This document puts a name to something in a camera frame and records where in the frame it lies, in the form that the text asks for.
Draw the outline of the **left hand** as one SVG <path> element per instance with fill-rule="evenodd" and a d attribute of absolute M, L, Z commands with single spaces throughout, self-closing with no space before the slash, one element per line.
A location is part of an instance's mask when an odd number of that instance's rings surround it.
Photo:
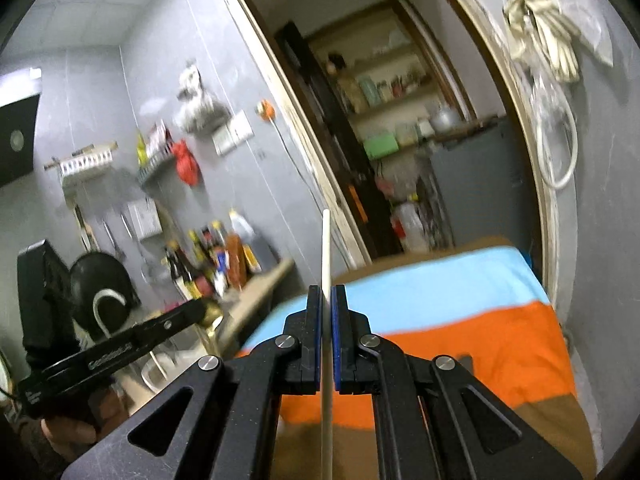
<path fill-rule="evenodd" d="M 117 429 L 129 418 L 122 397 L 113 389 L 99 395 L 98 426 L 92 426 L 81 420 L 66 417 L 53 417 L 40 420 L 40 428 L 53 451 L 63 457 L 67 463 L 77 460 L 91 445 L 94 445 Z"/>

